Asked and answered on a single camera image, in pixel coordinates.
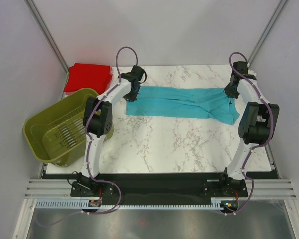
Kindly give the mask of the teal t shirt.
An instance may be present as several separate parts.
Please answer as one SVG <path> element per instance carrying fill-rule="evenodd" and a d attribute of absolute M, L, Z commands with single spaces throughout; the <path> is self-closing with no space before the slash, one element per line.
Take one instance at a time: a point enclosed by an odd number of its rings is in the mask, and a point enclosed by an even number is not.
<path fill-rule="evenodd" d="M 176 118 L 214 119 L 234 125 L 239 118 L 235 100 L 222 88 L 140 87 L 137 99 L 127 101 L 130 116 L 163 116 Z"/>

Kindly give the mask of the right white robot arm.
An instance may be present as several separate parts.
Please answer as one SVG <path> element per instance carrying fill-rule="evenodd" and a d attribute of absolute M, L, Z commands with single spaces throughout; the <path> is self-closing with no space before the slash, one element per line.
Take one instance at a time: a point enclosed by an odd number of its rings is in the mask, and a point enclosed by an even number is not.
<path fill-rule="evenodd" d="M 239 146 L 233 160 L 225 168 L 218 183 L 223 196 L 247 196 L 247 168 L 256 149 L 266 146 L 274 136 L 280 108 L 269 103 L 258 88 L 256 77 L 248 73 L 248 63 L 237 61 L 231 64 L 232 74 L 224 92 L 231 98 L 242 97 L 246 104 L 238 135 Z"/>

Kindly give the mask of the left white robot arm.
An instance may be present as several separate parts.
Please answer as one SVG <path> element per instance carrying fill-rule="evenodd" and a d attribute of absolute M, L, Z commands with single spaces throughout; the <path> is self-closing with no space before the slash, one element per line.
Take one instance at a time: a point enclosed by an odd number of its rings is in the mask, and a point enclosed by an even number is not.
<path fill-rule="evenodd" d="M 120 73 L 119 81 L 97 97 L 86 101 L 83 126 L 86 134 L 84 163 L 77 180 L 73 182 L 72 197 L 96 196 L 104 182 L 97 179 L 100 174 L 101 150 L 106 136 L 113 126 L 113 106 L 120 100 L 135 101 L 140 86 L 147 79 L 145 70 L 134 65 L 130 72 Z"/>

